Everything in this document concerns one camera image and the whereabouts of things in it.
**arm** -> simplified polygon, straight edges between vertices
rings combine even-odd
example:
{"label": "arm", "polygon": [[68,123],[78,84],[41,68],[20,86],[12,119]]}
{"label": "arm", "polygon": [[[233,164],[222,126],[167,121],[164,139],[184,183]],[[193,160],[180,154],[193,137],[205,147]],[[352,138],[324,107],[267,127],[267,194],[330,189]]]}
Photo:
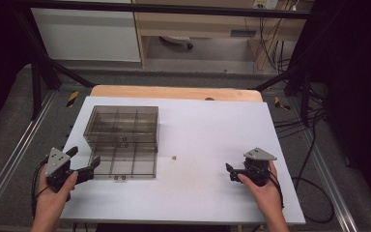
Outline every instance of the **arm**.
{"label": "arm", "polygon": [[[270,170],[276,177],[276,169],[272,161],[270,161]],[[238,178],[254,195],[269,230],[277,232],[289,231],[285,217],[282,214],[281,200],[276,186],[271,181],[268,181],[266,185],[258,187],[243,174],[239,174]]]}
{"label": "arm", "polygon": [[73,172],[62,188],[56,193],[47,187],[44,172],[46,165],[41,171],[39,178],[38,205],[36,209],[35,220],[32,225],[32,232],[53,232],[56,231],[60,215],[65,208],[66,199],[77,180],[77,172]]}

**clear acrylic box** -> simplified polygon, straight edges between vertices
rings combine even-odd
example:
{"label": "clear acrylic box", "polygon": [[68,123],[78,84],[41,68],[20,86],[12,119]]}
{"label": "clear acrylic box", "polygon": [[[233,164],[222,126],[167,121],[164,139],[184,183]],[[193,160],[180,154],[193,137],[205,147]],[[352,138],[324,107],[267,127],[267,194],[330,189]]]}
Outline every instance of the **clear acrylic box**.
{"label": "clear acrylic box", "polygon": [[83,136],[92,149],[89,163],[101,159],[95,176],[156,176],[157,106],[96,105]]}

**floor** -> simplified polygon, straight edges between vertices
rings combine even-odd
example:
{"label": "floor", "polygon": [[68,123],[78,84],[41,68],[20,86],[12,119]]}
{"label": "floor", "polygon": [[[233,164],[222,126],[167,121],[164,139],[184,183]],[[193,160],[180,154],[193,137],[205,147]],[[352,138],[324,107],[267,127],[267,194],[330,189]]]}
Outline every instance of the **floor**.
{"label": "floor", "polygon": [[[263,72],[255,70],[254,57],[249,51],[246,40],[225,39],[192,39],[194,48],[188,50],[184,45],[168,43],[160,38],[153,38],[149,50],[148,65],[141,68],[137,65],[119,64],[105,71],[86,69],[77,71],[85,78],[102,84],[127,85],[162,85],[184,87],[214,87],[214,88],[252,88],[264,80],[277,74],[271,68]],[[0,231],[28,231],[31,224],[28,202],[29,183],[35,164],[46,151],[42,147],[62,147],[67,134],[71,130],[78,108],[84,101],[84,96],[90,94],[90,89],[76,87],[67,77],[62,77],[64,86],[53,94],[53,101],[47,111],[40,128],[24,154],[19,159],[19,168],[12,173],[6,190],[0,197]],[[269,104],[272,119],[275,122],[295,119],[298,98],[285,98],[283,87],[278,83],[262,93],[264,101]],[[314,84],[320,94],[326,89],[323,85]],[[66,108],[72,90],[79,90],[79,97],[73,108]],[[10,97],[0,113],[0,171],[11,158],[17,142],[31,124],[32,101],[30,88],[30,71],[25,69],[18,75]],[[280,105],[275,105],[275,97],[279,97]],[[320,108],[318,101],[312,101],[311,107]],[[355,221],[357,230],[371,231],[371,192],[357,169],[348,168],[344,164],[344,156],[335,136],[330,130],[328,120],[316,124],[317,140],[314,151],[322,154],[328,166],[332,179],[347,209]],[[292,176],[297,176],[309,150],[306,132],[300,128],[277,130],[288,168]],[[323,177],[317,168],[318,160],[312,158],[306,165],[303,177],[327,190]],[[314,186],[300,184],[299,198],[305,214],[311,218],[328,218],[330,205],[321,191]],[[341,218],[334,217],[327,223],[317,223],[311,220],[305,225],[291,227],[293,231],[347,231],[341,225]],[[69,223],[63,223],[62,229],[71,231]],[[252,231],[254,226],[244,226],[243,231]]]}

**small object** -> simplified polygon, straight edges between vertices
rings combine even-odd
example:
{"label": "small object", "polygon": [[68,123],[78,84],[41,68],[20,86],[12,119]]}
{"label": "small object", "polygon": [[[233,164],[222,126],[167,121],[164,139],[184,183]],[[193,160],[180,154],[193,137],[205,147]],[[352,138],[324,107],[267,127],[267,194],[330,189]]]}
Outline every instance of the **small object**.
{"label": "small object", "polygon": [[245,162],[243,163],[245,169],[234,169],[233,166],[225,163],[231,181],[241,183],[238,174],[243,174],[255,185],[264,186],[270,178],[269,160],[276,160],[276,157],[258,147],[243,155],[245,156]]}

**white tabletop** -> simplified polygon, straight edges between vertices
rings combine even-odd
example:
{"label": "white tabletop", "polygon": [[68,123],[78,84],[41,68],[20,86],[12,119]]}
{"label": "white tabletop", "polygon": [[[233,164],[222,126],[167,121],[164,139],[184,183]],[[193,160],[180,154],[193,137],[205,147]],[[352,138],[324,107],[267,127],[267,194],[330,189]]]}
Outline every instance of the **white tabletop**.
{"label": "white tabletop", "polygon": [[248,189],[231,182],[225,162],[243,168],[243,153],[259,147],[274,162],[290,224],[305,223],[267,104],[87,97],[65,151],[78,146],[71,168],[87,166],[83,132],[94,105],[158,106],[157,176],[95,179],[76,186],[61,219],[92,222],[252,224],[264,222]]}

